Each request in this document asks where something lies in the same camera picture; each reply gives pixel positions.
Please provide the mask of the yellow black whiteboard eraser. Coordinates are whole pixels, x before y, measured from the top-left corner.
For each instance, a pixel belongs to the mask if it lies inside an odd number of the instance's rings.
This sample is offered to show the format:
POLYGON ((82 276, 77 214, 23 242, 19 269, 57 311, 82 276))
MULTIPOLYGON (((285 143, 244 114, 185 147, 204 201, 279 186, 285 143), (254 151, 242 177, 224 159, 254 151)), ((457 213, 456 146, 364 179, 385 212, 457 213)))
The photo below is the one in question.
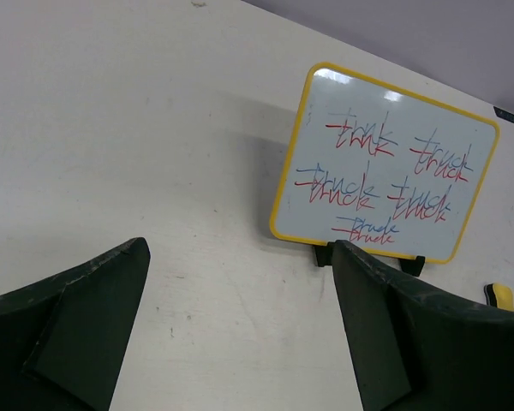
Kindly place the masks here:
POLYGON ((487 304, 502 310, 514 312, 514 300, 511 289, 501 283, 488 283, 484 287, 487 304))

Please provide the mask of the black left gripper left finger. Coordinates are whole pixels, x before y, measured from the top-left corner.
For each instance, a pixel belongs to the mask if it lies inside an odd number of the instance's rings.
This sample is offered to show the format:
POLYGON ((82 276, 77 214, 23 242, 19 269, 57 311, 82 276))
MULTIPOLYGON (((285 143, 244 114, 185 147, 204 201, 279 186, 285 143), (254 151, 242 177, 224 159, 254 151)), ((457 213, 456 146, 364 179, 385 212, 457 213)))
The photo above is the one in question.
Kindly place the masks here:
POLYGON ((0 295, 0 410, 107 410, 150 265, 142 237, 0 295))

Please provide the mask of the yellow framed whiteboard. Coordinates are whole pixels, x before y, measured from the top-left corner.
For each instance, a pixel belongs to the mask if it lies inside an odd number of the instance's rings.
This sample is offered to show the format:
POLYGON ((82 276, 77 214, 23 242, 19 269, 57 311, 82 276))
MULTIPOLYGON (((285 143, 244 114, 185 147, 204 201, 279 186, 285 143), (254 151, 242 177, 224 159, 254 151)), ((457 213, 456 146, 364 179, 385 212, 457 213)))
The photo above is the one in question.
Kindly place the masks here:
POLYGON ((453 259, 498 124, 339 67, 308 72, 269 227, 284 241, 349 241, 387 257, 453 259))

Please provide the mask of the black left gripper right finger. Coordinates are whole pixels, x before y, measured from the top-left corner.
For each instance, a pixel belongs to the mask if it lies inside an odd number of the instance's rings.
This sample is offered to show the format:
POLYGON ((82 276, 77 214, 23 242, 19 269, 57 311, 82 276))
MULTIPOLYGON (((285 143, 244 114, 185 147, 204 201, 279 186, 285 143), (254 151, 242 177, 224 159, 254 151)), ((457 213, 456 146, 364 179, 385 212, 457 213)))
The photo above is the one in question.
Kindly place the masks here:
POLYGON ((337 241, 332 272, 366 410, 514 410, 514 312, 337 241))

